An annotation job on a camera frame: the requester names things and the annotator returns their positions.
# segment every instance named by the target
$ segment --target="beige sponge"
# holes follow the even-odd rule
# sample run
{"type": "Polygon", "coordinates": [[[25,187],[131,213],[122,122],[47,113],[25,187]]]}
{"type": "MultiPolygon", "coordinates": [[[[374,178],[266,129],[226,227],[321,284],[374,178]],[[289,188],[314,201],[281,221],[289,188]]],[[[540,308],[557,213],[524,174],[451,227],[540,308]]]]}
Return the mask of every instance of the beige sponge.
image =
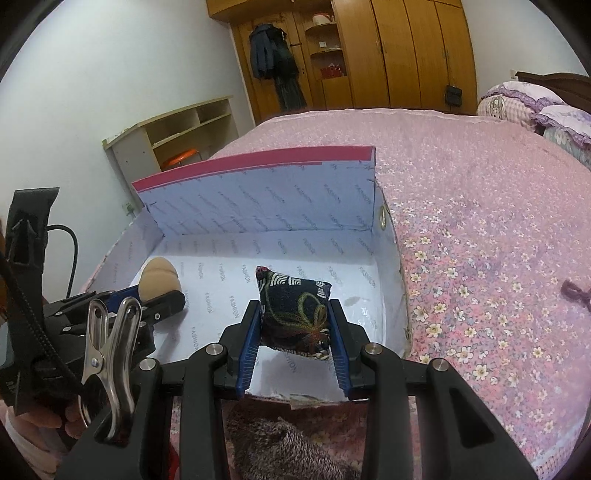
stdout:
{"type": "Polygon", "coordinates": [[[162,257],[150,260],[139,279],[139,299],[152,300],[173,290],[182,291],[181,282],[172,263],[162,257]]]}

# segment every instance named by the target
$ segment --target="pink floral bedspread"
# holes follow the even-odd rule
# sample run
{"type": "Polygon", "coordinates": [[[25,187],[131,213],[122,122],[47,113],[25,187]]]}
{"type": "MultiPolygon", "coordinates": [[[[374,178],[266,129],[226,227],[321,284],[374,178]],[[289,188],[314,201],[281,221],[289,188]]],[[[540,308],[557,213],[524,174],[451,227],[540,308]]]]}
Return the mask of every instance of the pink floral bedspread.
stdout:
{"type": "Polygon", "coordinates": [[[591,398],[591,172],[509,122],[376,109],[270,120],[217,157],[374,145],[408,286],[410,358],[447,358],[541,479],[570,456],[591,398]]]}

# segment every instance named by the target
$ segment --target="small patterned pouch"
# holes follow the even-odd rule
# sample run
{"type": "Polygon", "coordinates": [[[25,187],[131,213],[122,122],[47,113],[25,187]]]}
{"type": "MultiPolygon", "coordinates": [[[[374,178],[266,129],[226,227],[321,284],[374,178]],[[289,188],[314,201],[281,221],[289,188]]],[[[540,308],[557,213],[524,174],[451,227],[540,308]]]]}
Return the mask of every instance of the small patterned pouch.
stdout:
{"type": "Polygon", "coordinates": [[[256,268],[261,292],[261,343],[319,360],[329,357],[331,284],[256,268]]]}

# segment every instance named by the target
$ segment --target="wardrobe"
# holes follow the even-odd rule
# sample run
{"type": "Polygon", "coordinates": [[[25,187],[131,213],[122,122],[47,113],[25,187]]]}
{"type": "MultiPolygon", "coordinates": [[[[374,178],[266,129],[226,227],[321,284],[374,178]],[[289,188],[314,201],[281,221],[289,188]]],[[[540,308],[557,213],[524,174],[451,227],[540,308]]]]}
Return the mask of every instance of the wardrobe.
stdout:
{"type": "Polygon", "coordinates": [[[257,123],[285,113],[273,80],[252,75],[249,35],[262,23],[286,33],[307,109],[476,113],[474,55],[461,0],[207,0],[207,6],[212,18],[232,25],[257,123]],[[457,98],[446,101],[448,90],[457,89],[460,106],[457,98]]]}

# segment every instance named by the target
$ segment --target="fuzzy gray fabric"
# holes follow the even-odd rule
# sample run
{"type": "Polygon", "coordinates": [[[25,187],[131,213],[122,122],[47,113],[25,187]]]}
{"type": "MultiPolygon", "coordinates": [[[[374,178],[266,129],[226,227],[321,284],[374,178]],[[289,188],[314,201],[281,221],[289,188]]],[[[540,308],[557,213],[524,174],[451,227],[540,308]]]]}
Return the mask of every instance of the fuzzy gray fabric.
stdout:
{"type": "Polygon", "coordinates": [[[334,460],[282,418],[248,418],[235,409],[227,429],[242,480],[359,480],[361,472],[334,460]]]}

